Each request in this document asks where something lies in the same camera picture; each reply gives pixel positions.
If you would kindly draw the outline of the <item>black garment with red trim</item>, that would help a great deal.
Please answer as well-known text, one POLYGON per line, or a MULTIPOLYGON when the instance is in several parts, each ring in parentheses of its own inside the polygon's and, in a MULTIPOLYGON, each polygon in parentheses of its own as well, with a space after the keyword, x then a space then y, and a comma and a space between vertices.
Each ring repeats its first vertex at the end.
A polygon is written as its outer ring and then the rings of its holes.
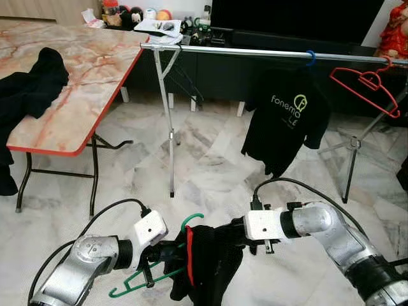
POLYGON ((185 297, 193 306, 221 306, 222 296, 235 276, 243 259, 243 248, 235 245, 236 236, 231 222, 218 227, 191 227, 192 251, 187 259, 192 263, 190 283, 173 280, 170 298, 181 301, 185 297))

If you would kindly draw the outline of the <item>green plastic hanger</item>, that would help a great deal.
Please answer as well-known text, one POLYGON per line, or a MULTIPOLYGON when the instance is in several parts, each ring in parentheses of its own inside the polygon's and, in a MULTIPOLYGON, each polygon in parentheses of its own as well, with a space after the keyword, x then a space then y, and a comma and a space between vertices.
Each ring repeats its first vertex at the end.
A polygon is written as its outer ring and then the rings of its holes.
MULTIPOLYGON (((146 216, 149 212, 143 212, 142 217, 146 216)), ((173 242, 190 242, 192 251, 192 232, 191 227, 188 225, 195 218, 204 218, 204 215, 201 213, 192 214, 187 216, 186 219, 181 224, 180 232, 178 233, 176 239, 173 242)), ((189 284, 189 276, 192 275, 192 263, 189 262, 187 257, 178 257, 178 269, 172 272, 164 272, 164 263, 154 263, 152 267, 148 265, 145 261, 145 250, 140 254, 133 252, 132 244, 129 248, 120 247, 120 257, 125 259, 125 267, 131 269, 132 274, 129 277, 126 277, 122 284, 122 288, 113 288, 108 292, 108 297, 110 298, 119 298, 124 295, 127 295, 137 289, 142 288, 153 288, 156 285, 156 282, 160 282, 166 278, 171 278, 175 282, 181 282, 183 284, 189 284)))

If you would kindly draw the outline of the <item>red plastic hanger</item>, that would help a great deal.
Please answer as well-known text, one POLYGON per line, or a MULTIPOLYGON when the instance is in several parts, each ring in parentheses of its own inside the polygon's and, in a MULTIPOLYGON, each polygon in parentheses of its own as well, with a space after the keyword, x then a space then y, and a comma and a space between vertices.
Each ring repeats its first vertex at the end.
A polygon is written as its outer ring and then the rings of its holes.
POLYGON ((381 113, 388 115, 388 117, 391 117, 391 119, 398 119, 400 117, 400 110, 399 110, 399 104, 396 101, 396 99, 393 97, 391 94, 390 90, 388 88, 385 88, 384 85, 382 85, 382 79, 380 78, 379 73, 387 71, 393 67, 393 61, 391 61, 391 58, 387 55, 380 56, 380 58, 386 59, 387 64, 384 69, 377 69, 375 71, 365 71, 365 72, 360 72, 358 70, 354 69, 348 69, 348 68, 343 68, 343 67, 337 67, 333 69, 330 74, 329 78, 332 79, 336 84, 341 85, 341 87, 345 88, 346 90, 350 91, 350 93, 355 94, 358 96, 360 99, 364 100, 367 102, 367 104, 370 104, 371 106, 375 107, 377 110, 379 110, 381 113), (352 87, 350 87, 347 84, 344 84, 341 80, 338 78, 335 78, 335 74, 337 72, 350 72, 356 74, 356 79, 359 81, 360 84, 364 85, 371 91, 382 91, 386 94, 388 97, 387 100, 391 102, 391 110, 385 110, 385 108, 380 107, 379 105, 376 104, 376 102, 373 102, 372 100, 368 99, 365 97, 363 94, 360 94, 358 91, 354 90, 352 87))

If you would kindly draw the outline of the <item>black t-shirt with green logo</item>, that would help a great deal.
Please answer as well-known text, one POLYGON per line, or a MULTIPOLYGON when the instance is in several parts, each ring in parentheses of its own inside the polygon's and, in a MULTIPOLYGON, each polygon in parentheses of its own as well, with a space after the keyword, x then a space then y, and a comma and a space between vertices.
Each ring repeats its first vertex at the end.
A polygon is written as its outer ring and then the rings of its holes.
POLYGON ((252 113, 241 154, 280 177, 302 147, 318 149, 332 108, 308 68, 270 69, 254 81, 245 110, 252 113))

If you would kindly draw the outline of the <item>black television console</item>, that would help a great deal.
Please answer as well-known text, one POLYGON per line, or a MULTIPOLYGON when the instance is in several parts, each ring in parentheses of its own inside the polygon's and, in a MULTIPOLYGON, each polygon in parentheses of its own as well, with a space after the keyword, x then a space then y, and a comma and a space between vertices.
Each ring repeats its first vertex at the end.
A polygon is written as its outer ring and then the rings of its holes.
MULTIPOLYGON (((232 32, 224 33, 226 48, 242 48, 262 50, 250 47, 232 47, 230 38, 232 32)), ((373 56, 375 49, 355 45, 353 53, 342 55, 373 56)), ((306 68, 309 59, 276 58, 276 57, 239 57, 235 55, 216 55, 183 52, 183 62, 176 59, 171 73, 165 78, 167 93, 187 94, 192 92, 186 79, 177 72, 179 64, 186 70, 196 87, 201 91, 204 99, 245 100, 249 97, 251 87, 262 72, 270 69, 298 69, 306 68)), ((336 84, 329 78, 334 67, 345 67, 358 71, 373 71, 384 67, 382 64, 355 63, 344 61, 318 61, 310 67, 316 76, 317 86, 321 93, 332 102, 335 113, 375 117, 379 110, 360 99, 350 91, 336 84)), ((382 84, 397 98, 405 87, 406 69, 392 67, 380 74, 382 84)), ((131 72, 125 79, 123 87, 130 92, 143 91, 158 93, 154 53, 143 50, 135 62, 131 72)))

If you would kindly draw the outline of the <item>silver metal clothes rack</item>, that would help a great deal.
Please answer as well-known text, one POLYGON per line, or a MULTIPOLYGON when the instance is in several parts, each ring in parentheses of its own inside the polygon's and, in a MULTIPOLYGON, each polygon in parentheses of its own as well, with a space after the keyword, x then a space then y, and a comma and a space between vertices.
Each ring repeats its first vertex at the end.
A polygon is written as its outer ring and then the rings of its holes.
MULTIPOLYGON (((157 83, 161 93, 161 102, 163 102, 163 111, 167 119, 168 135, 167 139, 170 141, 167 152, 169 153, 169 196, 175 196, 175 146, 179 142, 175 139, 175 129, 171 114, 170 103, 168 101, 168 94, 165 86, 165 78, 171 73, 172 67, 178 58, 179 47, 177 45, 163 45, 158 43, 141 43, 141 49, 151 50, 152 58, 156 67, 157 83)), ((216 55, 235 55, 239 57, 276 57, 276 58, 297 58, 310 59, 308 52, 288 52, 287 50, 253 50, 242 48, 221 48, 221 47, 197 47, 197 46, 183 46, 183 52, 199 53, 199 54, 216 54, 216 55)), ((386 67, 386 59, 380 57, 367 57, 357 55, 341 55, 341 54, 320 54, 316 53, 318 61, 344 61, 355 63, 368 64, 382 64, 386 67)), ((405 59, 392 59, 393 67, 408 67, 408 62, 405 59)))

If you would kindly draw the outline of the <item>marble-top folding table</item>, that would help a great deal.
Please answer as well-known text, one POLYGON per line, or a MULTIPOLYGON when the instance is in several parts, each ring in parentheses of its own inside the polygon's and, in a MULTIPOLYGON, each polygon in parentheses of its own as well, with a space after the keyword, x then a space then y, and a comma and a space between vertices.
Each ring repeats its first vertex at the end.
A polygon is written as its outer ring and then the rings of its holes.
POLYGON ((44 47, 63 58, 69 81, 39 119, 26 117, 11 132, 8 148, 24 152, 24 174, 15 210, 21 212, 24 189, 36 172, 32 156, 79 156, 91 152, 91 201, 96 200, 100 149, 113 149, 96 129, 141 55, 145 33, 65 26, 24 18, 0 17, 0 78, 26 72, 44 47))

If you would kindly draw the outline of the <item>small black tray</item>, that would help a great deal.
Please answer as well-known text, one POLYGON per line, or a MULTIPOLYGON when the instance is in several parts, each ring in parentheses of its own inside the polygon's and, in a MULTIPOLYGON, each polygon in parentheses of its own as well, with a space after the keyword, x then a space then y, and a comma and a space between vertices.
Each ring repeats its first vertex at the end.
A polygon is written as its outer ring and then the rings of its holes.
POLYGON ((221 30, 210 29, 207 33, 207 46, 223 47, 225 45, 224 33, 221 30))

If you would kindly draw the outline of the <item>plain black garment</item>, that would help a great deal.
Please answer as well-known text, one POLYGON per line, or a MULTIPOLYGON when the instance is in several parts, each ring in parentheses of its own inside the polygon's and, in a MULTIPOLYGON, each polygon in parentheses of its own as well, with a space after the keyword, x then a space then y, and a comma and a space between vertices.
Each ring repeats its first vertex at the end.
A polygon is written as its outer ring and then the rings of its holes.
POLYGON ((18 193, 11 175, 11 132, 24 117, 40 119, 68 82, 69 72, 61 54, 48 47, 40 50, 28 73, 14 72, 0 79, 0 196, 18 193))

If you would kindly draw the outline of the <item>white paper stack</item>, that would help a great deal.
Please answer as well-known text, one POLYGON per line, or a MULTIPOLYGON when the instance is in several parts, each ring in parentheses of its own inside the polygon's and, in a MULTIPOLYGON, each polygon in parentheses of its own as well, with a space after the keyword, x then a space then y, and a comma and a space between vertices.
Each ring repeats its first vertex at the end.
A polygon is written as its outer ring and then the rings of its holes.
POLYGON ((149 43, 158 43, 163 45, 175 45, 182 41, 181 20, 142 20, 134 28, 134 32, 148 33, 150 35, 149 43), (165 22, 175 24, 173 30, 162 30, 161 26, 165 22))

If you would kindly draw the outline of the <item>small clear bottle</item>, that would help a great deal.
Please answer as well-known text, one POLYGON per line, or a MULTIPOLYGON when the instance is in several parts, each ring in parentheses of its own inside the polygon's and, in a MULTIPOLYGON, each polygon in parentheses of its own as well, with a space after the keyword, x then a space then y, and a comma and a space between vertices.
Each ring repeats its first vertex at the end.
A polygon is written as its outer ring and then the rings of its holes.
POLYGON ((212 23, 212 6, 205 5, 201 17, 198 18, 198 28, 206 30, 210 28, 212 23))

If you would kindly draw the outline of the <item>black flat television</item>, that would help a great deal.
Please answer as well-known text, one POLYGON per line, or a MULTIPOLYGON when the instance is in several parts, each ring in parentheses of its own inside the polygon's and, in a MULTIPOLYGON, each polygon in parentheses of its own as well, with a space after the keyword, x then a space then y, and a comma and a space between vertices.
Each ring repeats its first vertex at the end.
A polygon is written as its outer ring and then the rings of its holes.
POLYGON ((240 38, 361 45, 384 0, 212 0, 212 26, 240 38))

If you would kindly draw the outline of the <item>jar with red lid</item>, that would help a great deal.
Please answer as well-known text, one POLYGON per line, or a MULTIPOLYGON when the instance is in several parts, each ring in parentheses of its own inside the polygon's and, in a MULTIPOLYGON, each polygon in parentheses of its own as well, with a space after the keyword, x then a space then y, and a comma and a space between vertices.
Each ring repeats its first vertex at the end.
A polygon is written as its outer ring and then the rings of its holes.
POLYGON ((122 26, 119 0, 101 0, 104 21, 108 26, 122 26))

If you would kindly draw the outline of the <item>white tissue packet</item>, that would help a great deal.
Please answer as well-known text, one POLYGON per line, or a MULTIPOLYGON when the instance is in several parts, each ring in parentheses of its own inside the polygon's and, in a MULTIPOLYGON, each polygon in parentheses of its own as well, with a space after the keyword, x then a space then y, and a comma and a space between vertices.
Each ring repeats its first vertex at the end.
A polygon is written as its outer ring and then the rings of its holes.
POLYGON ((84 19, 85 27, 87 28, 104 29, 106 27, 105 21, 97 18, 92 8, 82 11, 81 16, 84 19))

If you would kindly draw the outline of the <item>red laughing Buddha statue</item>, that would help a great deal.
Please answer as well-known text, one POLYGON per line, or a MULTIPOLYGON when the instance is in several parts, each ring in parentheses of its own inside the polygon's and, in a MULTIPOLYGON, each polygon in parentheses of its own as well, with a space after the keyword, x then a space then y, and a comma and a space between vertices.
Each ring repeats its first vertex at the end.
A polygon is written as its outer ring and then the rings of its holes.
POLYGON ((380 34, 380 44, 377 56, 388 56, 392 59, 408 58, 408 37, 403 31, 403 24, 407 20, 405 9, 408 7, 406 0, 390 11, 388 25, 380 34))

